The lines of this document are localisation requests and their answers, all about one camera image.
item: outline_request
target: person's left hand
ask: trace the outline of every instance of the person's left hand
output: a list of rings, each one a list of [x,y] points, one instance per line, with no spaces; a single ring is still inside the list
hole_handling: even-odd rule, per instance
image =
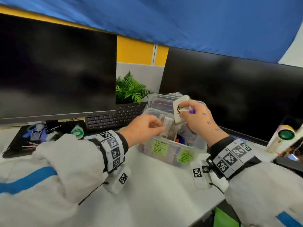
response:
[[[136,117],[126,128],[118,132],[123,135],[128,147],[144,143],[151,137],[165,131],[161,120],[153,115],[141,115]]]

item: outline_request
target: person's arm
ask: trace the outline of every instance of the person's arm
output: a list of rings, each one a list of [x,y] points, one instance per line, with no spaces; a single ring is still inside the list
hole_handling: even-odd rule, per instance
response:
[[[182,112],[181,116],[210,146],[214,167],[229,180],[225,199],[242,225],[303,226],[303,179],[286,168],[261,162],[252,147],[217,126],[205,105],[195,101],[180,104],[188,106],[196,113]]]
[[[118,133],[124,152],[163,132],[155,116],[135,118]],[[104,148],[65,134],[40,144],[31,160],[0,164],[0,226],[60,226],[103,181]]]

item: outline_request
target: white sleeve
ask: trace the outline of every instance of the white sleeve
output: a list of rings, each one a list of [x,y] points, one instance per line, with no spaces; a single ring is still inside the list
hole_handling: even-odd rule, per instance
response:
[[[303,179],[276,164],[244,169],[224,195],[244,226],[303,225]]]
[[[31,160],[0,164],[0,226],[60,226],[103,182],[102,153],[65,134],[42,143]]]

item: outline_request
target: green lens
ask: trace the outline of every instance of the green lens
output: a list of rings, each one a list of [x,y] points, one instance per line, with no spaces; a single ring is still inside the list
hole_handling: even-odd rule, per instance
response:
[[[278,136],[282,140],[291,140],[294,138],[294,132],[290,130],[281,130],[278,132]]]

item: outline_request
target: hand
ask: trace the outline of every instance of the hand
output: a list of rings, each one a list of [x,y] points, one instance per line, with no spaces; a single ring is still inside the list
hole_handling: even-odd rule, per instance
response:
[[[180,115],[186,119],[186,126],[200,135],[209,146],[212,146],[221,139],[229,136],[218,127],[210,110],[204,104],[198,103],[194,100],[180,103],[181,108],[189,106],[195,109],[195,114],[190,114],[188,111],[181,111]]]
[[[126,128],[119,130],[128,143],[128,147],[144,143],[151,137],[165,131],[161,120],[153,115],[136,117]]]

